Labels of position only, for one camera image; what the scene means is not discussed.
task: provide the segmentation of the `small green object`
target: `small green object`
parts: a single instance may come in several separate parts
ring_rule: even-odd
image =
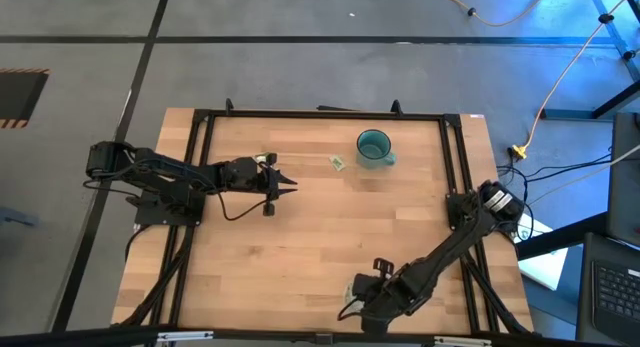
[[[340,156],[331,156],[329,157],[329,161],[331,161],[331,164],[333,165],[333,168],[336,169],[336,171],[340,172],[343,169],[345,169],[347,166],[344,164],[344,161],[342,160],[342,158],[340,158]]]

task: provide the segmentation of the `table leg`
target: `table leg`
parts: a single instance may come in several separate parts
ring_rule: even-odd
[[[518,260],[522,261],[580,244],[587,232],[593,232],[601,236],[606,235],[607,214],[607,212],[602,212],[553,232],[543,233],[518,243],[516,245]]]
[[[593,111],[545,108],[540,117],[550,120],[612,121],[615,112],[635,101],[639,96],[640,81],[634,82]]]

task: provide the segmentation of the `wire bundle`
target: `wire bundle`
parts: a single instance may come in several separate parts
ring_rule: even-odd
[[[527,209],[529,210],[529,213],[531,215],[531,227],[530,227],[531,228],[531,233],[529,234],[529,236],[527,238],[522,238],[520,236],[518,236],[518,237],[520,237],[521,240],[527,240],[527,239],[531,238],[531,235],[535,231],[535,229],[533,228],[533,223],[534,223],[533,211],[531,210],[530,204],[532,205],[532,204],[540,201],[542,198],[544,198],[544,197],[550,195],[551,193],[554,193],[554,192],[556,192],[556,191],[558,191],[558,190],[560,190],[560,189],[562,189],[562,188],[564,188],[566,186],[569,186],[569,185],[571,185],[573,183],[576,183],[576,182],[579,182],[579,181],[581,181],[583,179],[591,177],[591,176],[593,176],[593,175],[595,175],[595,174],[597,174],[597,173],[599,173],[599,172],[601,172],[601,171],[613,166],[614,164],[619,163],[620,161],[622,161],[624,159],[627,159],[628,156],[630,156],[631,154],[633,154],[634,152],[636,152],[638,150],[640,150],[640,144],[635,146],[634,148],[630,149],[625,154],[621,155],[620,157],[616,158],[615,160],[611,160],[611,159],[604,160],[605,158],[610,158],[611,157],[611,152],[609,152],[608,154],[606,154],[606,155],[604,155],[604,156],[602,156],[600,158],[597,158],[597,159],[595,159],[593,161],[577,163],[577,164],[573,164],[573,165],[566,165],[566,166],[547,166],[547,167],[542,167],[542,168],[538,169],[536,172],[534,172],[532,174],[528,174],[528,175],[525,175],[522,171],[520,171],[519,169],[513,167],[513,160],[508,165],[498,166],[497,168],[498,168],[498,171],[500,172],[500,176],[501,177],[502,176],[506,176],[509,172],[511,172],[511,174],[512,174],[512,178],[511,179],[512,180],[513,180],[513,175],[514,174],[517,174],[518,176],[522,177],[522,180],[523,180],[524,193],[523,193],[522,200],[523,200],[525,206],[527,207]],[[627,159],[627,161],[638,161],[638,160],[640,160],[640,158],[628,158]],[[554,189],[542,194],[538,198],[534,199],[530,204],[527,204],[527,197],[529,195],[529,183],[542,181],[542,180],[545,180],[545,179],[548,179],[548,178],[551,178],[551,177],[555,177],[555,176],[558,176],[560,174],[563,174],[563,173],[566,173],[566,172],[570,172],[570,171],[573,171],[573,170],[586,168],[586,167],[593,167],[593,166],[598,166],[598,165],[606,165],[606,166],[604,166],[602,168],[599,168],[599,169],[597,169],[597,170],[595,170],[595,171],[593,171],[591,173],[588,173],[586,175],[583,175],[582,177],[579,177],[579,178],[576,178],[574,180],[571,180],[571,181],[569,181],[569,182],[567,182],[567,183],[565,183],[565,184],[563,184],[563,185],[561,185],[559,187],[556,187],[556,188],[554,188]],[[542,177],[531,178],[531,177],[534,177],[534,176],[538,175],[539,173],[541,173],[542,171],[547,170],[547,169],[559,169],[560,171],[553,172],[553,173],[547,174],[547,175],[542,176]]]

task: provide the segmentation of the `teal mug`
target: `teal mug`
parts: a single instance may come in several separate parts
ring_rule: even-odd
[[[370,129],[358,136],[357,162],[362,167],[373,169],[396,163],[396,155],[391,152],[391,140],[384,132]]]

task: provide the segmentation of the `mug handle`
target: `mug handle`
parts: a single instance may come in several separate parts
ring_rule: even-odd
[[[389,166],[396,163],[396,155],[393,152],[389,152],[389,154],[384,158],[384,162]]]

